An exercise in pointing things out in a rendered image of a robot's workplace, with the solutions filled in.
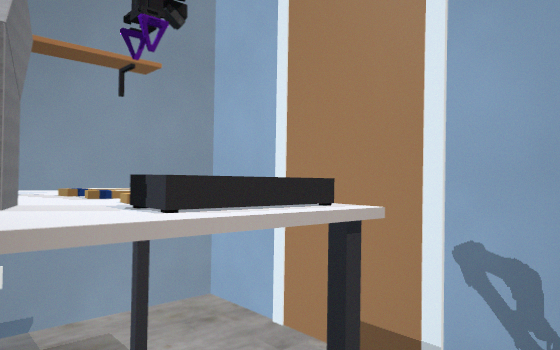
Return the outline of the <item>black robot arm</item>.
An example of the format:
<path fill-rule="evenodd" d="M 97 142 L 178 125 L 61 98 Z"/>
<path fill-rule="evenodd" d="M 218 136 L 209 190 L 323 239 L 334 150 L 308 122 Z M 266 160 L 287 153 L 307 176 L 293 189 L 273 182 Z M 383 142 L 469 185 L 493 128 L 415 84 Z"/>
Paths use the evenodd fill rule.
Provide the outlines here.
<path fill-rule="evenodd" d="M 185 0 L 177 0 L 183 1 Z M 174 0 L 149 0 L 149 8 L 165 12 L 165 21 L 178 30 L 187 19 L 187 5 Z M 166 8 L 167 6 L 167 8 Z"/>

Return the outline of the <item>white welding electrode pack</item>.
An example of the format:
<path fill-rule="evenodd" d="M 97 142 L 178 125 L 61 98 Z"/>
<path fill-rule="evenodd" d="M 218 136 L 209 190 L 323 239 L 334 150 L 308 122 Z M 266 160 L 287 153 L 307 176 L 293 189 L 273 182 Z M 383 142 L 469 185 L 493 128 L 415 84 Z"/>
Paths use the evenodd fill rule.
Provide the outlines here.
<path fill-rule="evenodd" d="M 58 196 L 85 196 L 85 190 L 130 190 L 130 188 L 60 188 Z"/>
<path fill-rule="evenodd" d="M 130 193 L 120 193 L 120 202 L 130 204 Z"/>
<path fill-rule="evenodd" d="M 120 193 L 130 193 L 130 190 L 85 190 L 85 198 L 120 199 Z"/>

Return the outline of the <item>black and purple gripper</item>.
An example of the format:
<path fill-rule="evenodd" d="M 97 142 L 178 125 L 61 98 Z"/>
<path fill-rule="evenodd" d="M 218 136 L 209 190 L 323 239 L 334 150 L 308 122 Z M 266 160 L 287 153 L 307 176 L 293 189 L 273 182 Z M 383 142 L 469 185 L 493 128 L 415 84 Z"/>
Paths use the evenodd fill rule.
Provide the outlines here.
<path fill-rule="evenodd" d="M 148 51 L 155 51 L 160 39 L 169 25 L 168 21 L 161 20 L 161 18 L 165 19 L 165 12 L 149 8 L 149 0 L 132 0 L 132 9 L 123 17 L 123 22 L 126 24 L 131 24 L 131 22 L 140 24 L 141 30 L 135 28 L 121 28 L 120 33 L 134 60 L 139 60 L 145 44 Z M 152 45 L 149 34 L 157 28 L 159 28 L 159 31 Z M 140 39 L 140 45 L 136 54 L 129 37 Z"/>

